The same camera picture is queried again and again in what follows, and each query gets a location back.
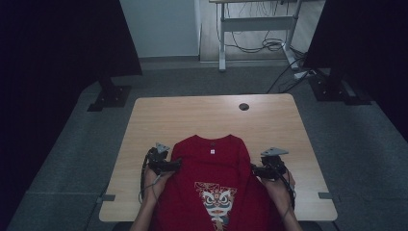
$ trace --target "gray floor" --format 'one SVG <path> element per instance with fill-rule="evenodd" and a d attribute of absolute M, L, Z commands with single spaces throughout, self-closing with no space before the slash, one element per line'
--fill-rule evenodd
<path fill-rule="evenodd" d="M 143 61 L 143 76 L 114 78 L 117 85 L 132 86 L 125 107 L 105 108 L 99 113 L 87 112 L 100 91 L 97 84 L 89 86 L 8 230 L 112 230 L 114 223 L 98 219 L 101 205 L 96 201 L 111 177 L 135 100 L 265 93 L 287 63 L 231 65 L 219 73 L 217 64 L 188 59 Z M 272 93 L 292 79 L 289 70 Z M 375 102 L 370 106 L 317 102 L 307 81 L 290 94 L 334 196 L 339 229 L 408 230 L 408 144 Z M 319 225 L 324 231 L 336 230 L 330 222 Z"/>

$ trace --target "black curtain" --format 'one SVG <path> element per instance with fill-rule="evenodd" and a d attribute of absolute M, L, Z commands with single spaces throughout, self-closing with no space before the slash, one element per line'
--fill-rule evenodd
<path fill-rule="evenodd" d="M 0 35 L 3 230 L 81 91 L 141 69 L 118 0 L 1 0 Z"/>

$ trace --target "graphic print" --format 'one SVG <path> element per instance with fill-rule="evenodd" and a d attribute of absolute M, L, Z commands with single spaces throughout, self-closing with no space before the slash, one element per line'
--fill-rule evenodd
<path fill-rule="evenodd" d="M 214 229 L 216 231 L 225 231 L 237 189 L 204 182 L 195 182 L 194 187 L 211 217 Z"/>

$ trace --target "wire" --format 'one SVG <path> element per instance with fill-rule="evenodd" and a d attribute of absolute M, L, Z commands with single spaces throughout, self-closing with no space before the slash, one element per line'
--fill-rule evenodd
<path fill-rule="evenodd" d="M 286 93 L 286 92 L 288 92 L 289 90 L 291 90 L 291 89 L 293 89 L 294 87 L 296 87 L 297 85 L 299 85 L 303 80 L 306 79 L 306 76 L 307 76 L 307 74 L 309 73 L 309 71 L 310 71 L 310 70 L 305 71 L 305 73 L 304 73 L 298 80 L 296 80 L 296 82 L 294 82 L 293 84 L 287 86 L 285 90 L 279 91 L 279 93 Z"/>
<path fill-rule="evenodd" d="M 298 62 L 299 60 L 302 60 L 302 59 L 303 59 L 303 58 L 294 60 L 291 64 L 289 64 L 289 65 L 285 68 L 285 70 L 284 70 L 282 73 L 280 73 L 280 75 L 279 75 L 279 76 L 276 78 L 276 80 L 272 83 L 272 85 L 270 86 L 270 88 L 267 90 L 266 94 L 268 94 L 268 93 L 272 90 L 272 88 L 275 86 L 276 82 L 278 82 L 278 80 L 282 77 L 282 75 L 283 75 L 294 63 L 296 63 L 296 62 Z"/>
<path fill-rule="evenodd" d="M 272 11 L 273 10 L 272 2 L 270 2 L 270 5 L 271 5 L 270 11 Z M 241 13 L 242 13 L 245 6 L 246 6 L 246 4 L 243 5 L 242 9 L 239 12 L 239 15 L 241 15 Z M 219 38 L 219 30 L 218 30 L 218 4 L 216 4 L 216 8 L 217 8 L 217 13 L 216 13 L 217 38 L 218 38 L 218 41 L 221 42 L 221 40 Z M 276 8 L 277 8 L 277 1 L 276 1 L 274 14 L 276 14 Z M 261 4 L 258 3 L 257 13 L 259 13 L 259 14 L 261 14 L 260 9 L 262 9 Z M 228 17 L 231 18 L 228 4 L 226 4 L 226 10 L 227 10 Z M 249 14 L 251 14 L 251 12 L 252 12 L 252 3 L 250 4 Z M 287 5 L 287 14 L 288 14 L 288 12 L 289 12 L 289 2 L 288 2 L 288 5 Z M 281 50 L 283 48 L 283 44 L 285 44 L 286 41 L 287 41 L 288 31 L 286 31 L 286 34 L 285 34 L 285 41 L 283 41 L 280 38 L 267 38 L 269 33 L 270 33 L 270 31 L 268 31 L 267 34 L 265 35 L 264 40 L 262 41 L 262 47 L 244 48 L 244 47 L 239 46 L 238 43 L 237 43 L 237 40 L 235 38 L 235 35 L 238 35 L 238 33 L 234 33 L 234 32 L 231 32 L 231 35 L 232 35 L 232 38 L 233 38 L 233 40 L 235 42 L 235 45 L 232 45 L 232 44 L 224 44 L 224 45 L 228 46 L 228 47 L 236 47 L 236 48 L 240 49 L 244 53 L 258 53 L 258 52 L 262 51 L 263 49 L 268 49 L 269 51 L 272 51 L 272 52 Z"/>

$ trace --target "white wall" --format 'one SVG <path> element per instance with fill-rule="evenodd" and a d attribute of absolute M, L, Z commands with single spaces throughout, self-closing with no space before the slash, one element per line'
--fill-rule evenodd
<path fill-rule="evenodd" d="M 198 56 L 198 0 L 120 0 L 140 58 Z"/>

